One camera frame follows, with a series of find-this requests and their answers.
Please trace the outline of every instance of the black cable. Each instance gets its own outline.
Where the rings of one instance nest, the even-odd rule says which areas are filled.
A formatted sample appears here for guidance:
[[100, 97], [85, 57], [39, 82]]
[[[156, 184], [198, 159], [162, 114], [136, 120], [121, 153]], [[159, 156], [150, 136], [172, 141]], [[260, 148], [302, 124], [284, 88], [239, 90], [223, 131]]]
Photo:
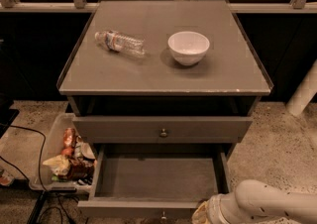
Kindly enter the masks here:
[[61, 195], [61, 196], [64, 198], [70, 198], [70, 199], [74, 200], [76, 203], [79, 202], [79, 197], [76, 195]]
[[59, 212], [59, 216], [60, 216], [60, 223], [62, 224], [62, 212], [61, 210], [57, 207], [57, 206], [52, 206], [52, 207], [49, 207], [47, 208], [40, 216], [40, 219], [39, 219], [39, 223], [41, 223], [41, 220], [43, 218], [43, 215], [46, 214], [48, 211], [52, 210], [52, 209], [57, 209], [58, 212]]
[[58, 202], [59, 202], [59, 205], [61, 207], [61, 209], [63, 210], [63, 212], [65, 213], [69, 223], [74, 223], [73, 219], [68, 215], [67, 211], [65, 210], [65, 208], [63, 207], [61, 201], [60, 201], [60, 197], [57, 198], [58, 199]]
[[38, 130], [31, 129], [31, 128], [27, 128], [27, 127], [23, 127], [23, 126], [5, 125], [5, 124], [2, 124], [2, 123], [0, 123], [0, 126], [4, 126], [4, 127], [7, 127], [7, 128], [8, 128], [8, 127], [12, 127], [12, 128], [22, 129], [22, 130], [26, 130], [26, 131], [31, 131], [31, 132], [35, 132], [35, 133], [38, 133], [38, 134], [40, 134], [40, 135], [43, 136], [43, 142], [42, 142], [42, 146], [41, 146], [41, 150], [40, 150], [40, 156], [39, 156], [38, 174], [39, 174], [39, 180], [40, 180], [41, 187], [43, 188], [44, 191], [49, 192], [49, 191], [45, 188], [45, 186], [44, 186], [44, 184], [43, 184], [43, 182], [42, 182], [41, 172], [40, 172], [40, 170], [41, 170], [41, 158], [42, 158], [43, 147], [44, 147], [44, 144], [46, 143], [46, 140], [47, 140], [47, 137], [45, 136], [45, 134], [42, 133], [42, 132], [40, 132], [40, 131], [38, 131]]
[[28, 179], [28, 177], [16, 166], [14, 166], [13, 164], [9, 163], [8, 161], [6, 161], [3, 157], [0, 156], [0, 159], [5, 162], [6, 164], [12, 166], [13, 168], [15, 168], [18, 172], [20, 172], [22, 174], [22, 176], [27, 180], [27, 182], [29, 182], [30, 180]]

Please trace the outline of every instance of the bottle label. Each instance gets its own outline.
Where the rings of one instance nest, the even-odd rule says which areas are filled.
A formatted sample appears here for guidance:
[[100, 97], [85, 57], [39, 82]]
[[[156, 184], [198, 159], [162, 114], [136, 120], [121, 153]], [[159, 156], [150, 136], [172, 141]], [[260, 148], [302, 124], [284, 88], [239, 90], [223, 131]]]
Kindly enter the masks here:
[[106, 34], [106, 46], [112, 50], [112, 51], [116, 51], [116, 37], [118, 35], [118, 32], [117, 31], [108, 31], [107, 34]]

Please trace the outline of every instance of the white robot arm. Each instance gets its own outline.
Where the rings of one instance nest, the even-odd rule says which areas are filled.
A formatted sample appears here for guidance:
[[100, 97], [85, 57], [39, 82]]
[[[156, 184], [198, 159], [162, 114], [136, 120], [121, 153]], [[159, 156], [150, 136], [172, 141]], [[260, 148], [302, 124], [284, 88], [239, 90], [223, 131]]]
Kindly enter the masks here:
[[317, 223], [317, 195], [283, 192], [256, 180], [244, 180], [235, 192], [212, 196], [194, 213], [193, 224], [258, 223], [286, 217]]

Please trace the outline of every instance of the drawer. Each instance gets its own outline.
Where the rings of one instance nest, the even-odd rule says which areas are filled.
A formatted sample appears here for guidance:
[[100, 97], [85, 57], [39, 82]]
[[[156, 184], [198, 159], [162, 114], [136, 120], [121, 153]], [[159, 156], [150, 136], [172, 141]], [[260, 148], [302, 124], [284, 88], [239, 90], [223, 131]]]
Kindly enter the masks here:
[[89, 199], [78, 207], [94, 217], [190, 218], [202, 201], [230, 186], [219, 145], [199, 145], [200, 153], [188, 146], [178, 145], [172, 154], [160, 154], [153, 144], [142, 153], [111, 154], [103, 145]]
[[73, 124], [89, 143], [238, 143], [250, 117], [87, 116]]

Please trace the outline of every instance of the drawer knob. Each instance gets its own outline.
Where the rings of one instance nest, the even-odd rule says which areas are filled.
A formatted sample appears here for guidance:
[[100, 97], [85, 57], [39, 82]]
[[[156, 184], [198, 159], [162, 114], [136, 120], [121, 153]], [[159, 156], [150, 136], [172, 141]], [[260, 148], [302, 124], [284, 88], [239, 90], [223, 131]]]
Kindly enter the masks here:
[[159, 133], [159, 136], [161, 138], [166, 138], [168, 136], [168, 132], [167, 132], [167, 129], [161, 129], [160, 130], [160, 133]]

